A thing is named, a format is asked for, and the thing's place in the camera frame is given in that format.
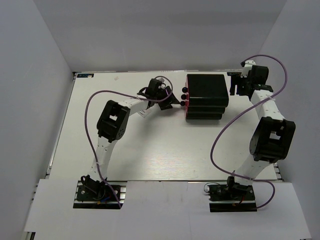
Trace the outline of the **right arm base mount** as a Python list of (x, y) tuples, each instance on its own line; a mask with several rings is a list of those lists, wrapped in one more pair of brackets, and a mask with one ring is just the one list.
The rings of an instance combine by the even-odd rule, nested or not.
[(240, 213), (256, 212), (257, 204), (253, 187), (248, 190), (229, 190), (227, 184), (218, 182), (206, 183), (204, 193), (209, 196), (209, 210), (211, 213)]

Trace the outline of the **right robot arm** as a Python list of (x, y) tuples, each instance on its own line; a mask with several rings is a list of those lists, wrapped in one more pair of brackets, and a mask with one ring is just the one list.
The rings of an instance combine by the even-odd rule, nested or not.
[(268, 67), (247, 60), (242, 72), (230, 76), (230, 95), (248, 97), (259, 119), (249, 143), (249, 156), (234, 172), (235, 176), (229, 178), (234, 182), (225, 187), (226, 195), (236, 200), (266, 167), (287, 157), (296, 124), (285, 119), (276, 105), (274, 91), (266, 84)]

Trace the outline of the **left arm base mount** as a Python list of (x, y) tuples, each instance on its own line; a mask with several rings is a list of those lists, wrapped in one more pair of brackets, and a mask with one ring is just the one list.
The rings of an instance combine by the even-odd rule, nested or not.
[(103, 181), (82, 176), (77, 183), (73, 201), (74, 209), (120, 210), (126, 197), (126, 181), (109, 181), (112, 189)]

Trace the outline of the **black drawer organizer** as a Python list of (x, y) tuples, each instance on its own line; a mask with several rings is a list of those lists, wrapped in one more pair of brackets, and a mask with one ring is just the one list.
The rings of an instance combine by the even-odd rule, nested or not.
[(189, 101), (187, 121), (221, 120), (229, 105), (223, 74), (187, 74)]

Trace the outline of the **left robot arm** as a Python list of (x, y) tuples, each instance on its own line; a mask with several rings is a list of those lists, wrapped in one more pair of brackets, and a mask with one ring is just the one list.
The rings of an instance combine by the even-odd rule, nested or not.
[[(94, 147), (88, 130), (88, 110), (93, 97), (100, 93), (112, 93), (125, 96), (128, 99), (120, 102), (109, 100), (97, 121), (98, 144)], [(133, 114), (144, 112), (155, 104), (159, 108), (169, 110), (180, 102), (173, 94), (173, 84), (165, 76), (152, 78), (147, 87), (142, 88), (136, 95), (128, 95), (111, 90), (100, 90), (90, 96), (84, 114), (84, 128), (93, 150), (94, 160), (86, 178), (95, 181), (88, 188), (88, 193), (99, 200), (105, 196), (106, 187), (101, 182), (107, 181), (107, 171), (111, 155), (116, 143), (124, 136), (129, 117)]]

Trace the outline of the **white labelled card box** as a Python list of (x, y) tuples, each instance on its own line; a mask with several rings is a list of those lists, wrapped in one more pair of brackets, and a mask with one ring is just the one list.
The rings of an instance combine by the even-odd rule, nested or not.
[(143, 118), (146, 118), (150, 113), (151, 113), (150, 109), (140, 110), (138, 112), (138, 114)]

